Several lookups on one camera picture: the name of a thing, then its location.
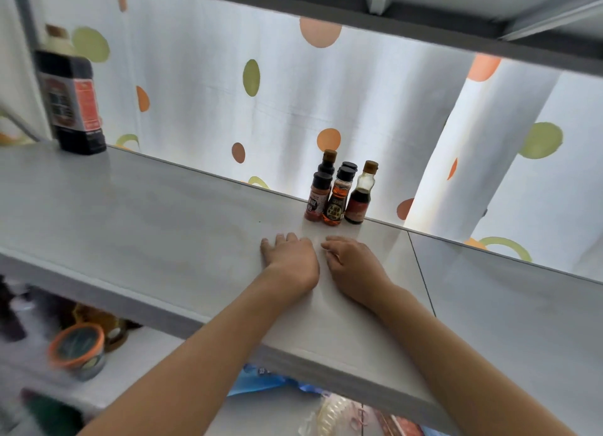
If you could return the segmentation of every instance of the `bottle cap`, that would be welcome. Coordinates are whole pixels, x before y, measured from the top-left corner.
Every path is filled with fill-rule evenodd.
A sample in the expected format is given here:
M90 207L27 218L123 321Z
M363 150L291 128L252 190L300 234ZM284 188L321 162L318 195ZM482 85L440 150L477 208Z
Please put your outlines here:
M329 163L335 163L337 159L337 152L335 150L325 150L323 153L323 161L328 161Z
M46 32L49 36L60 37L61 39L69 39L69 33L61 26L46 25Z
M326 172L315 172L314 180L312 181L312 186L318 188L319 190L327 190L331 188L331 181L333 178L330 174Z
M343 180L343 182L351 182L354 180L356 171L347 166L341 166L337 171L337 179Z
M369 174L375 174L377 173L377 170L379 169L379 163L376 163L375 161L371 161L371 160L367 160L366 163L364 164L364 172L367 172Z
M341 165L352 168L354 172L358 171L358 165L356 163L352 163L351 161L344 161Z

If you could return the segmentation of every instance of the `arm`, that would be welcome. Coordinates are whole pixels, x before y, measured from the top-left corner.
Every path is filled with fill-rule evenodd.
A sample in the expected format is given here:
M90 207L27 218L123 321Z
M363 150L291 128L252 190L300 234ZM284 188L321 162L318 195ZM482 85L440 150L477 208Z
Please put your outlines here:
M113 402L81 436L204 434L278 316L318 283L310 240L262 240L266 269L237 299Z
M575 436L410 292L394 285L366 245L328 236L323 248L337 287L381 319L466 436Z

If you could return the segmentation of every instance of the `person's left arm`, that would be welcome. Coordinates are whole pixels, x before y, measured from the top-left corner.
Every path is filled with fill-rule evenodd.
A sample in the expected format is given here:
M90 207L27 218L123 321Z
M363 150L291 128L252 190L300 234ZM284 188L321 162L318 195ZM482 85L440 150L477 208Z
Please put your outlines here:
M207 325L90 422L80 436L204 434L239 371L279 315L318 283L307 238L262 240L267 267Z

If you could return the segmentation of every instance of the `person's right hand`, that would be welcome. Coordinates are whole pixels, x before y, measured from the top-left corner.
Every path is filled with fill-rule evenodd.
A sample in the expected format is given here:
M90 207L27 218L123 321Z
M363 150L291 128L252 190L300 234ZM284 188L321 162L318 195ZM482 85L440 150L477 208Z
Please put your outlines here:
M366 244L349 237L327 236L321 245L337 288L374 312L375 305L394 287L377 257Z

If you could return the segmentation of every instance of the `person's left hand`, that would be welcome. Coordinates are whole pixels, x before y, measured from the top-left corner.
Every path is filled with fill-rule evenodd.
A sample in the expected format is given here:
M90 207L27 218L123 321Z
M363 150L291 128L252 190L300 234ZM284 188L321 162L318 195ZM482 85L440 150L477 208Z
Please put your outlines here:
M264 288L286 309L318 284L320 268L312 242L295 233L277 234L274 247L264 238L260 244L266 269L260 274Z

